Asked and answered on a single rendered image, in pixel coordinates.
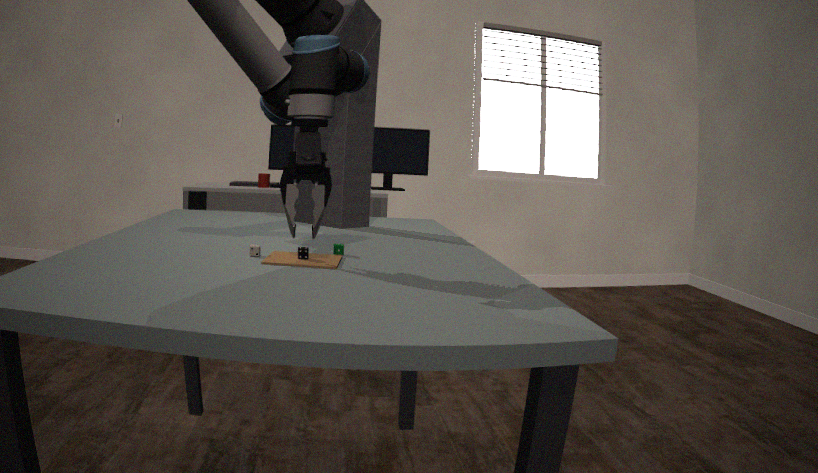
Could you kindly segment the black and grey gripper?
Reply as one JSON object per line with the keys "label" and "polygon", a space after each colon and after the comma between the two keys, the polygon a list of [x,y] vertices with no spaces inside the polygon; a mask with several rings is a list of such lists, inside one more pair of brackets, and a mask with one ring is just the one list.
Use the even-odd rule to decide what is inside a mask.
{"label": "black and grey gripper", "polygon": [[[328,120],[291,119],[291,126],[299,126],[300,132],[318,132],[319,127],[328,127]],[[294,221],[294,217],[296,214],[295,201],[299,196],[299,189],[296,187],[296,183],[299,183],[301,180],[311,180],[311,182],[315,184],[315,188],[313,188],[311,191],[312,198],[315,202],[315,208],[313,210],[314,223],[312,225],[312,239],[315,239],[318,233],[332,188],[330,168],[329,167],[326,168],[325,166],[325,162],[327,161],[326,152],[321,152],[321,155],[322,155],[321,174],[297,174],[295,151],[289,151],[289,157],[287,158],[287,160],[289,160],[288,167],[287,166],[283,167],[283,174],[280,180],[280,191],[282,195],[289,230],[293,238],[295,238],[296,230],[296,224]],[[296,183],[293,182],[293,179],[296,179]],[[319,181],[317,184],[315,183],[315,180],[318,179]]]}

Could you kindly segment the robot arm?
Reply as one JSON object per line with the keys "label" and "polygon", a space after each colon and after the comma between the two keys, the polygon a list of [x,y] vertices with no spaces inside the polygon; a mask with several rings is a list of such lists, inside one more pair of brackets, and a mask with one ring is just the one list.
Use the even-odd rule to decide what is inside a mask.
{"label": "robot arm", "polygon": [[[344,13],[337,0],[256,0],[294,47],[292,67],[239,0],[187,1],[256,86],[261,109],[274,124],[333,118],[335,97],[360,90],[368,80],[367,60],[328,35]],[[296,173],[321,172],[320,133],[296,133]]]}

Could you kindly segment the orange flat mat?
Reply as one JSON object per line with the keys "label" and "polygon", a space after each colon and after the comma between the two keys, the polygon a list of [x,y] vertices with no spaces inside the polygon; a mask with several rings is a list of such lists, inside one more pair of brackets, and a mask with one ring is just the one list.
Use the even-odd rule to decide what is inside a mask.
{"label": "orange flat mat", "polygon": [[273,251],[261,264],[337,269],[342,255],[309,253],[309,259],[298,259],[298,252]]}

